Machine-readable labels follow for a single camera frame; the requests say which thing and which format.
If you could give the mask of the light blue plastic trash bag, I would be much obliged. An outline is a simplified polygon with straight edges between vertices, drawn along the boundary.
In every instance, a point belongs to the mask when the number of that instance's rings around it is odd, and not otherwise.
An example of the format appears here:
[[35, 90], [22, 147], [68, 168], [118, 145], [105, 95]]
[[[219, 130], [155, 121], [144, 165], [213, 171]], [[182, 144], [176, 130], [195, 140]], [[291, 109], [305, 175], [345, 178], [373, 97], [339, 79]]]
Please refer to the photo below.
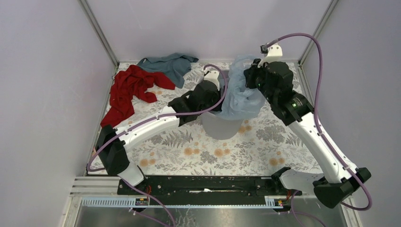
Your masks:
[[221, 111], [216, 116], [224, 120], [245, 120], [259, 115], [266, 99], [261, 92], [245, 86], [244, 71], [249, 69], [253, 55], [239, 55], [228, 70], [228, 89], [222, 102]]

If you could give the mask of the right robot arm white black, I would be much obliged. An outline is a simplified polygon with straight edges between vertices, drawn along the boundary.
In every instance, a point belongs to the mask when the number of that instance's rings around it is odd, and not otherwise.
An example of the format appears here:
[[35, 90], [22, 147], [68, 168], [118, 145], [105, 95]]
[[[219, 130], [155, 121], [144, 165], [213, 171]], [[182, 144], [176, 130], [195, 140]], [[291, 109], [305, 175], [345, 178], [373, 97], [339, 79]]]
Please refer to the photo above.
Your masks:
[[357, 167], [324, 134], [313, 106], [293, 90], [294, 74], [286, 63], [254, 59], [244, 76], [245, 86], [260, 91], [274, 115], [301, 139], [322, 170], [321, 174], [311, 174], [283, 167], [271, 176], [274, 193], [299, 190], [315, 195], [324, 206], [333, 209], [371, 177], [366, 167]]

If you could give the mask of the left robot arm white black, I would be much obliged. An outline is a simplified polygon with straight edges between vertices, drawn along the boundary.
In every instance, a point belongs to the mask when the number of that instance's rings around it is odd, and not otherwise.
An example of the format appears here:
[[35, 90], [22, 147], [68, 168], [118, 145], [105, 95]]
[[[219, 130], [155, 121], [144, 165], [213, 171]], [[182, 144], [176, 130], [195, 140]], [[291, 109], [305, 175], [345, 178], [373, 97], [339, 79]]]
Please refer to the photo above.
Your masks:
[[145, 175], [127, 157], [126, 151], [166, 130], [192, 122], [201, 114], [217, 108], [224, 100], [227, 85], [220, 88], [215, 82], [203, 80], [194, 90], [171, 100], [167, 106], [132, 126], [114, 129], [111, 125], [101, 130], [100, 146], [95, 156], [111, 176], [120, 177], [135, 194], [142, 194], [147, 187]]

